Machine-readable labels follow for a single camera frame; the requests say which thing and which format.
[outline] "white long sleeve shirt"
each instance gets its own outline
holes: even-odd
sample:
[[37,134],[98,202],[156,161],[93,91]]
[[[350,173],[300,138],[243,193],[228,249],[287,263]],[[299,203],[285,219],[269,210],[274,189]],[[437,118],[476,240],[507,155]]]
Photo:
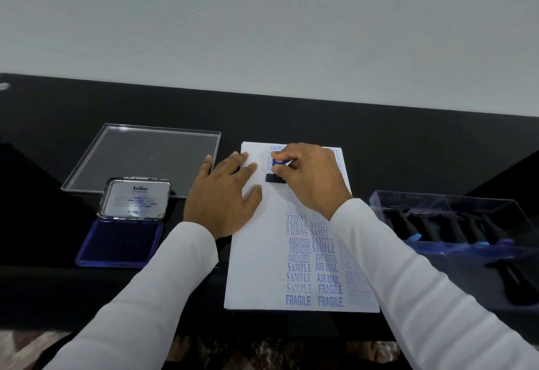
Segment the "white long sleeve shirt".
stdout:
[[[539,369],[539,352],[403,243],[359,199],[330,229],[353,255],[411,366]],[[148,265],[46,370],[160,369],[189,294],[218,262],[211,234],[182,222]]]

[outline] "blue ink pad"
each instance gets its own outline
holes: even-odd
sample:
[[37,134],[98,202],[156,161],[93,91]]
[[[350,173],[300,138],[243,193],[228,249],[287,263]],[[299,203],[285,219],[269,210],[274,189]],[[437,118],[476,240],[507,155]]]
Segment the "blue ink pad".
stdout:
[[78,266],[142,268],[157,251],[170,194],[168,180],[114,178],[75,259]]

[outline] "right hand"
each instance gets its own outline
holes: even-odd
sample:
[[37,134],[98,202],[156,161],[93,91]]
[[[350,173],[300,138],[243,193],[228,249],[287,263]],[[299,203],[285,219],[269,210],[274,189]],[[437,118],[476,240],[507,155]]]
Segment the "right hand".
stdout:
[[327,219],[353,198],[330,149],[306,143],[291,143],[280,152],[272,152],[275,160],[293,160],[288,166],[275,165],[273,173],[283,178],[305,207]]

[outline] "white paper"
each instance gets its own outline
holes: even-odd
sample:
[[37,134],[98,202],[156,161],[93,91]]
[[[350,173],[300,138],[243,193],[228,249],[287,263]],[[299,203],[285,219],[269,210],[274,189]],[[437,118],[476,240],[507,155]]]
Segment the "white paper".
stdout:
[[[329,222],[306,208],[288,184],[266,183],[270,153],[285,145],[244,142],[258,169],[244,188],[262,184],[262,203],[232,237],[226,309],[379,312],[363,272],[329,232]],[[342,150],[332,148],[348,189]]]

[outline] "black table surface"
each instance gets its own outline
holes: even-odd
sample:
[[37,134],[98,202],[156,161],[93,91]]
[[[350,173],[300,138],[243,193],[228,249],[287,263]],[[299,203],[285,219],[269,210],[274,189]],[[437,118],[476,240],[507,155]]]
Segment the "black table surface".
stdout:
[[[242,141],[341,147],[354,196],[464,195],[539,148],[539,118],[0,74],[0,327],[77,330],[135,270],[78,268],[96,195],[60,191],[104,123],[220,131],[217,160]],[[169,232],[184,200],[172,200]],[[180,333],[394,340],[381,313],[226,311],[230,239],[191,295]],[[496,312],[530,341],[539,320]]]

